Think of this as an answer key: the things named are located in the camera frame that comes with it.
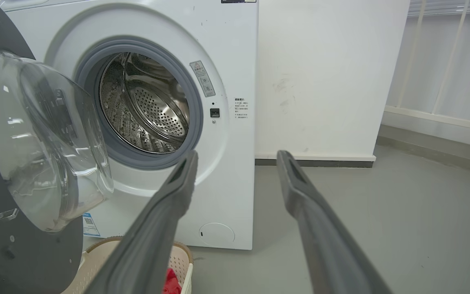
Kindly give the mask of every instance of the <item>plastic basket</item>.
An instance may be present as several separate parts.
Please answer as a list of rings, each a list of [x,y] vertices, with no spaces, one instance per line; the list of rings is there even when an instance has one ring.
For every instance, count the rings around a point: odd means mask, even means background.
[[[106,238],[90,246],[82,253],[81,263],[75,278],[62,294],[84,294],[88,285],[102,268],[121,237]],[[190,249],[181,243],[174,243],[168,267],[171,267],[182,287],[181,294],[192,293],[193,258]]]

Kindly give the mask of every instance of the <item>washing machine door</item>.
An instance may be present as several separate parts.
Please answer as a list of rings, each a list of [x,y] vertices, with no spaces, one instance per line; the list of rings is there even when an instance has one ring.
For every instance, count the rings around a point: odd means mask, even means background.
[[[62,292],[80,216],[113,191],[90,97],[33,58],[0,9],[0,293]]]

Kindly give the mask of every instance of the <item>white wall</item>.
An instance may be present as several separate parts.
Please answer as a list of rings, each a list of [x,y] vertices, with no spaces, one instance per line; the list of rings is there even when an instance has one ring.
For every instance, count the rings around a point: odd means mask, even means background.
[[[457,34],[460,15],[425,16],[401,107],[431,112]],[[397,106],[417,18],[407,19],[387,101]],[[470,120],[470,14],[466,15],[437,114]],[[470,144],[470,128],[386,112],[382,123]]]
[[[374,160],[409,0],[261,0],[256,158]]]

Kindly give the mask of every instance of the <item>red clothing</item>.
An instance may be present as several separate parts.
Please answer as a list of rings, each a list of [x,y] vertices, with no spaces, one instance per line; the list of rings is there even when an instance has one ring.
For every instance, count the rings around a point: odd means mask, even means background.
[[[181,294],[182,287],[179,285],[179,280],[175,275],[172,268],[166,271],[166,283],[162,288],[162,294]]]

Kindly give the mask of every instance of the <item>white window bars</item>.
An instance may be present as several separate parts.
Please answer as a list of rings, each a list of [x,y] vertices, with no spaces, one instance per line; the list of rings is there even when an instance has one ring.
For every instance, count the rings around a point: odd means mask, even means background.
[[[403,97],[406,93],[407,84],[410,79],[412,72],[412,65],[415,60],[415,55],[418,47],[418,41],[420,39],[421,25],[423,17],[426,15],[440,15],[440,14],[460,14],[461,19],[458,25],[457,33],[453,45],[451,47],[451,52],[449,54],[449,60],[446,66],[445,73],[441,79],[440,89],[438,95],[436,96],[435,103],[431,112],[425,112],[421,110],[414,110],[409,108],[403,108],[402,102]],[[408,17],[418,16],[418,21],[416,24],[416,30],[412,37],[412,47],[410,51],[410,57],[407,62],[407,68],[405,69],[405,74],[403,76],[403,83],[401,85],[401,90],[399,92],[398,101],[396,106],[386,106],[385,111],[391,112],[394,114],[400,114],[405,116],[411,116],[426,120],[438,121],[440,123],[447,123],[450,125],[459,125],[461,127],[470,128],[470,120],[456,118],[446,115],[437,114],[437,110],[442,102],[442,96],[444,94],[444,89],[451,75],[453,60],[455,52],[457,50],[458,41],[462,32],[462,27],[464,24],[465,16],[467,13],[470,13],[470,0],[411,0],[410,9]]]

